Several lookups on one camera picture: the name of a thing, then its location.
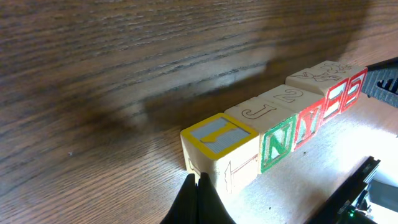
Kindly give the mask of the red letter Y block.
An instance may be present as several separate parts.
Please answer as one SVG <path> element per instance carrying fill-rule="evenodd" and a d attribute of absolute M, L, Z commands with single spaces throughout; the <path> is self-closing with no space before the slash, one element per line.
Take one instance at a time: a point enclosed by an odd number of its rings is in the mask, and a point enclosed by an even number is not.
<path fill-rule="evenodd" d="M 325 97 L 293 86 L 279 85 L 259 95 L 297 114 L 294 148 L 297 150 L 318 132 L 325 109 Z"/>

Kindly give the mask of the red letter E block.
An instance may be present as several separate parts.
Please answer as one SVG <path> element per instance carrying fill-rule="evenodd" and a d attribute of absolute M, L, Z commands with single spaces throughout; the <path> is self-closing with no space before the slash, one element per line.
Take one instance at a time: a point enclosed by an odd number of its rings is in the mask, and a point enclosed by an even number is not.
<path fill-rule="evenodd" d="M 325 124 L 341 112 L 348 80 L 346 75 L 335 75 L 318 69 L 305 68 L 289 75 L 285 79 L 285 84 L 323 96 L 325 112 L 322 124 Z"/>

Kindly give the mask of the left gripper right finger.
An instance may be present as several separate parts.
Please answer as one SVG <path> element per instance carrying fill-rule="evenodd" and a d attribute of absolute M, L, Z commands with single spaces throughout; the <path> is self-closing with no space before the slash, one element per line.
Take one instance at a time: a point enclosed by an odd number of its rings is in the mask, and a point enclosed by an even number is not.
<path fill-rule="evenodd" d="M 205 172 L 201 173 L 198 181 L 197 209 L 199 224 L 235 224 Z"/>

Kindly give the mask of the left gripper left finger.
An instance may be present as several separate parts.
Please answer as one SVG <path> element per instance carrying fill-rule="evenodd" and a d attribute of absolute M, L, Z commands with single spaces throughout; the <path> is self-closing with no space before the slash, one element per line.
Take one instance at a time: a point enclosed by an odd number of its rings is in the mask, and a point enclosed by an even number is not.
<path fill-rule="evenodd" d="M 160 224 L 195 224 L 197 222 L 197 185 L 188 174 L 170 210 Z"/>

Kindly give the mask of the green letter N block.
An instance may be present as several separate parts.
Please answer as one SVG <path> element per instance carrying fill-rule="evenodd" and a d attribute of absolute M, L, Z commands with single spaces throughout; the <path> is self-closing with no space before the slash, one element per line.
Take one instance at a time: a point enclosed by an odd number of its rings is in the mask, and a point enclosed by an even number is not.
<path fill-rule="evenodd" d="M 259 133 L 258 173 L 265 173 L 293 149 L 297 113 L 260 97 L 246 100 L 224 113 Z"/>

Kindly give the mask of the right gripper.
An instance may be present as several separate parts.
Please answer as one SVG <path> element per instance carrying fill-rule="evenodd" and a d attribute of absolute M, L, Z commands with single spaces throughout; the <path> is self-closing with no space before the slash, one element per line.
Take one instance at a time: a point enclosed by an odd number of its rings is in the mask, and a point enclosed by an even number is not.
<path fill-rule="evenodd" d="M 397 184 L 377 180 L 381 161 L 368 157 L 307 224 L 397 224 Z"/>

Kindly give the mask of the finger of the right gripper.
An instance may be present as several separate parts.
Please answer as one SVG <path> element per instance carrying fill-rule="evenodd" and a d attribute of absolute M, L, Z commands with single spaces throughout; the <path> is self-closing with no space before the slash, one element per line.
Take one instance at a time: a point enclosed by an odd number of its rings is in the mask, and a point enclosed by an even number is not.
<path fill-rule="evenodd" d="M 362 92 L 395 108 L 397 105 L 397 57 L 368 66 Z"/>

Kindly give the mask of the blue edged wooden block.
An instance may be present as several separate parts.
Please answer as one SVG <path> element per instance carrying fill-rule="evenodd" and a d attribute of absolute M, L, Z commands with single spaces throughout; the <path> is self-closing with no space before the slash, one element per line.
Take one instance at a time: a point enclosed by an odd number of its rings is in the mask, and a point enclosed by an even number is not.
<path fill-rule="evenodd" d="M 257 177 L 259 133 L 218 113 L 180 132 L 186 169 L 210 176 L 219 195 L 236 194 Z"/>

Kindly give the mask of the red letter P block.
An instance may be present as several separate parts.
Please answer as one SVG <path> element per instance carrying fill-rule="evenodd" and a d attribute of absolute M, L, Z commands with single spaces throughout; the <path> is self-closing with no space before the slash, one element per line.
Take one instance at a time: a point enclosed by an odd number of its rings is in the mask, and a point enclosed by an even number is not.
<path fill-rule="evenodd" d="M 357 102 L 359 93 L 363 87 L 364 79 L 368 72 L 367 67 L 326 60 L 313 66 L 313 68 L 332 75 L 343 75 L 348 78 L 346 94 L 341 107 L 342 113 Z"/>

